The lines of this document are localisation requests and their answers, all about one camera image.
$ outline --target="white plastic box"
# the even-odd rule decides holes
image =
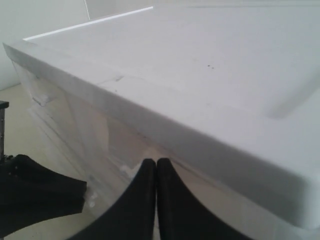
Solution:
[[[169,157],[249,237],[315,240],[320,8],[305,4],[149,8],[5,48],[49,155],[89,182],[95,214],[144,158]]]

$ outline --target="floor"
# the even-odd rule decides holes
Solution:
[[[37,132],[28,108],[31,101],[22,85],[0,91],[0,100],[8,101],[10,107],[5,111],[5,143],[6,155],[25,154],[55,170],[45,154],[45,146]],[[7,237],[5,240],[65,240],[83,229],[94,220],[94,217],[83,210],[81,214],[60,217],[26,227]]]

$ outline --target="beige floor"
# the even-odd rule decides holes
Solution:
[[[0,100],[10,103],[10,107],[5,111],[5,154],[25,154],[43,166],[55,170],[54,165],[46,158],[45,148],[28,113],[31,101],[22,86],[17,85],[0,91]],[[64,240],[93,220],[93,216],[84,209],[81,214],[44,221],[19,230],[4,239]]]

